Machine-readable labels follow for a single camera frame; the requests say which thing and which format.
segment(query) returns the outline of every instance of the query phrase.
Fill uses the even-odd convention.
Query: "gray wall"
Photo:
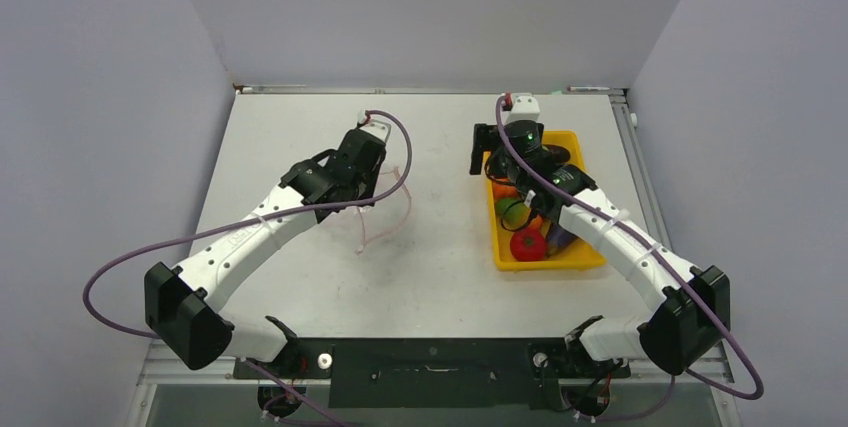
[[[681,0],[631,91],[675,248],[730,275],[746,425],[848,422],[846,32],[848,0]]]
[[[195,225],[231,88],[189,0],[0,0],[0,419],[118,425],[147,342],[80,300]],[[149,256],[94,301],[142,327]]]
[[[191,0],[239,83],[630,86],[678,0]]]

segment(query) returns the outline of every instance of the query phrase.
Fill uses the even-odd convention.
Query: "white table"
[[[546,129],[576,132],[588,173],[644,227],[609,97],[538,100]],[[276,316],[306,337],[556,337],[593,315],[645,311],[610,267],[584,273],[495,268],[483,178],[468,175],[472,126],[494,122],[494,101],[492,95],[239,96],[200,229],[240,219],[293,163],[336,147],[365,108],[395,114],[410,132],[413,209],[400,230],[362,255],[354,253],[355,212],[331,216],[257,270],[226,310]],[[402,166],[405,155],[395,130],[384,166]],[[384,177],[379,188],[393,180]],[[366,225],[403,215],[403,196],[393,197],[365,214]]]

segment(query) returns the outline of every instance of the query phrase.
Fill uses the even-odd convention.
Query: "yellow tray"
[[[542,135],[542,143],[550,145],[560,145],[568,149],[571,153],[569,163],[576,165],[581,170],[585,171],[583,166],[583,155],[580,153],[580,144],[577,142],[577,134],[567,130],[549,132],[545,131]],[[486,183],[486,194],[489,198],[489,220],[492,229],[492,247],[495,254],[495,265],[498,270],[504,271],[520,271],[520,270],[544,270],[544,269],[570,269],[570,270],[588,270],[595,267],[600,267],[606,263],[606,260],[601,254],[595,252],[589,244],[582,239],[577,239],[574,243],[556,254],[539,262],[519,262],[515,260],[512,253],[509,251],[509,241],[512,238],[512,232],[501,228],[498,222],[498,217],[495,215],[495,198],[492,193],[492,182],[488,179]],[[547,224],[542,228],[542,235],[547,233]]]

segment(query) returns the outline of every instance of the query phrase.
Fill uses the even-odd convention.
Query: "robotic arm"
[[[536,99],[527,95],[515,99],[506,96],[505,100],[504,131],[511,146],[535,172],[575,201],[554,195],[522,169],[507,153],[494,125],[475,126],[471,174],[480,173],[483,152],[490,152],[487,175],[508,178],[533,215],[541,215],[591,244],[630,282],[653,312],[650,318],[593,317],[566,336],[569,353],[587,362],[648,358],[672,375],[681,374],[721,340],[721,333],[652,253],[660,250],[674,271],[707,302],[728,329],[729,280],[717,267],[701,271],[671,253],[628,220],[627,210],[619,209],[585,172],[563,162],[561,156],[557,159],[545,148],[541,142],[544,126],[536,122],[539,117]],[[595,207],[608,220],[579,204]],[[644,247],[620,226],[647,239],[651,247]]]
[[[260,223],[227,233],[173,269],[161,262],[153,266],[144,277],[147,325],[192,370],[221,355],[273,360],[297,338],[291,329],[270,316],[224,318],[221,309],[283,245],[339,210],[306,210],[304,205],[374,196],[390,131],[388,124],[363,117],[337,150],[299,162],[282,177],[245,217]],[[291,214],[264,218],[281,211]]]

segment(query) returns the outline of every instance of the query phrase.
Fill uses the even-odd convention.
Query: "cable tie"
[[[607,232],[609,232],[613,227],[615,227],[615,224],[623,222],[628,218],[630,218],[630,211],[627,209],[620,209],[618,213],[615,214],[614,217],[611,217],[610,220],[608,220],[603,225],[603,227],[601,227],[601,230],[598,231],[597,240],[592,244],[592,247],[594,247],[595,250],[599,250],[601,242],[604,240],[604,237],[606,236]]]
[[[261,216],[261,215],[257,214],[256,212],[251,212],[251,213],[250,213],[250,215],[252,215],[252,216],[256,217],[257,219],[259,219],[259,223],[260,223],[260,224],[262,224],[262,226],[263,226],[263,227],[265,227],[266,229],[268,229],[268,232],[270,232],[270,233],[271,233],[271,238],[273,238],[273,239],[274,239],[274,243],[277,245],[277,250],[282,249],[282,248],[283,248],[283,245],[285,245],[285,244],[283,244],[282,242],[280,242],[280,239],[279,239],[279,238],[277,238],[277,233],[276,233],[276,232],[274,232],[274,228],[271,226],[271,224],[269,224],[269,223],[268,223],[268,221],[267,221],[267,220],[265,220],[265,217],[263,217],[263,216]]]
[[[645,260],[645,259],[647,259],[648,257],[650,257],[650,256],[651,256],[651,254],[653,254],[653,253],[654,253],[657,249],[659,249],[660,247],[662,247],[662,244],[660,244],[659,242],[654,242],[654,244],[653,244],[653,245],[651,245],[651,247],[650,247],[648,250],[646,250],[646,251],[645,251],[645,253],[642,255],[642,257],[639,257],[638,259],[636,259],[636,262],[635,262],[635,263],[636,263],[636,264],[640,264],[640,263],[642,263],[642,261],[643,261],[643,260]]]

